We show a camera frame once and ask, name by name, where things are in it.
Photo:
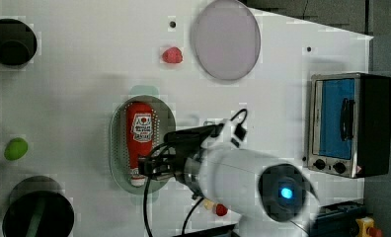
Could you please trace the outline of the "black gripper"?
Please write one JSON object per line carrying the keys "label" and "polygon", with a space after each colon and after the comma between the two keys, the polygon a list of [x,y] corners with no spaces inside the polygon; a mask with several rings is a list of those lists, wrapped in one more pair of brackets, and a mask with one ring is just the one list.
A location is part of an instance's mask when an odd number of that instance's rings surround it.
{"label": "black gripper", "polygon": [[184,183],[186,164],[197,161],[204,150],[202,143],[216,138],[222,128],[222,124],[210,124],[166,133],[163,143],[138,156],[139,174],[156,181],[174,177]]}

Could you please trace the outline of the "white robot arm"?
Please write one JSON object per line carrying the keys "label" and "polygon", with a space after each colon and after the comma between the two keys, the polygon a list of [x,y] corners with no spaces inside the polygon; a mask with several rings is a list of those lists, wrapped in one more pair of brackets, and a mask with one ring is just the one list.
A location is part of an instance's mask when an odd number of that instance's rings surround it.
{"label": "white robot arm", "polygon": [[236,120],[171,131],[138,158],[150,181],[171,178],[241,216],[240,237],[308,237],[319,213],[310,181],[292,163],[246,149]]}

